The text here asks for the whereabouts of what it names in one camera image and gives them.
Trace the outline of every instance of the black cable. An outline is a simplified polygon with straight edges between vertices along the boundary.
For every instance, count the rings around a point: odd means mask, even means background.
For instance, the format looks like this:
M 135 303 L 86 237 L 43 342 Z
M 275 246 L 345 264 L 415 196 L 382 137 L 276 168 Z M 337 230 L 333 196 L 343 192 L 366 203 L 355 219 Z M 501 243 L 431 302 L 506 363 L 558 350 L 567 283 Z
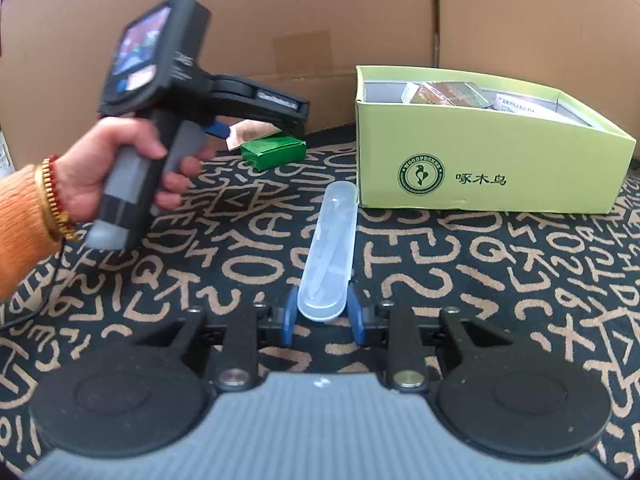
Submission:
M 9 321 L 4 325 L 0 325 L 0 332 L 4 332 L 4 330 L 8 330 L 10 328 L 13 328 L 14 326 L 20 325 L 22 323 L 26 323 L 28 320 L 33 319 L 34 317 L 42 313 L 44 308 L 47 306 L 47 303 L 49 303 L 49 298 L 51 297 L 51 291 L 53 290 L 53 285 L 56 283 L 56 280 L 58 278 L 58 271 L 60 270 L 60 267 L 62 267 L 62 257 L 65 254 L 65 247 L 66 247 L 66 240 L 63 240 L 62 246 L 60 247 L 60 256 L 58 257 L 56 266 L 53 270 L 53 276 L 51 277 L 51 281 L 49 282 L 49 285 L 47 285 L 47 291 L 43 294 L 42 303 L 40 304 L 38 309 L 26 314 L 25 316 L 20 316 L 18 319 Z

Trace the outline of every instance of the circular logo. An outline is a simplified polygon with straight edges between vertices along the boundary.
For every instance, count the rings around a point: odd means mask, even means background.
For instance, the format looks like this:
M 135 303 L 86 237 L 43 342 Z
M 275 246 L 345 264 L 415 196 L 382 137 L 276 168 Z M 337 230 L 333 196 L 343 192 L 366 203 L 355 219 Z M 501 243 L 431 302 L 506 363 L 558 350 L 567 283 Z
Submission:
M 398 171 L 400 186 L 414 195 L 426 195 L 435 191 L 443 180 L 444 166 L 428 153 L 409 157 Z

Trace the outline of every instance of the black circular disc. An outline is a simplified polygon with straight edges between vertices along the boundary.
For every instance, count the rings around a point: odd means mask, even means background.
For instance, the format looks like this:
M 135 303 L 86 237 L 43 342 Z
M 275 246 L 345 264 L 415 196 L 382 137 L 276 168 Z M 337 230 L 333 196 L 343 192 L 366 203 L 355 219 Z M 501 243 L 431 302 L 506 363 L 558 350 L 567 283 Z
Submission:
M 30 409 L 54 447 L 122 458 L 177 440 L 206 402 L 199 378 L 167 348 L 121 345 L 87 354 L 47 375 Z
M 611 415 L 604 386 L 544 351 L 477 348 L 442 381 L 437 404 L 463 440 L 516 459 L 590 450 Z

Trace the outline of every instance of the person's arm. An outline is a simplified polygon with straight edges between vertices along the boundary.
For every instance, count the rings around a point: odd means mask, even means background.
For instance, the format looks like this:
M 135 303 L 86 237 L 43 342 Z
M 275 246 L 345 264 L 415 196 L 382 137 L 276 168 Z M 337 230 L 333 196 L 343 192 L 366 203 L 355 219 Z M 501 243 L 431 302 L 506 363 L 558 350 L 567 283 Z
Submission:
M 97 214 L 102 184 L 122 145 L 135 146 L 152 159 L 166 156 L 152 124 L 140 119 L 106 118 L 99 121 L 54 163 L 62 207 L 72 224 L 89 222 Z M 200 173 L 200 160 L 215 156 L 204 148 L 197 158 L 188 156 L 180 173 L 167 173 L 156 193 L 156 205 L 176 209 L 189 185 Z M 0 180 L 0 301 L 7 300 L 36 263 L 60 247 L 51 211 L 47 209 L 38 168 L 28 166 Z

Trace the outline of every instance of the plastic case lid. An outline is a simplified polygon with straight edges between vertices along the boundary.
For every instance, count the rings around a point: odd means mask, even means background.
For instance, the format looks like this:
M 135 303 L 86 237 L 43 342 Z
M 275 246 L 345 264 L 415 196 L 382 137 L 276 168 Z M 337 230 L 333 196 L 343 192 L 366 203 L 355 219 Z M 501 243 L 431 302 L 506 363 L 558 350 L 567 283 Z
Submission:
M 298 291 L 298 310 L 312 321 L 330 321 L 344 310 L 357 219 L 355 185 L 344 181 L 329 184 Z

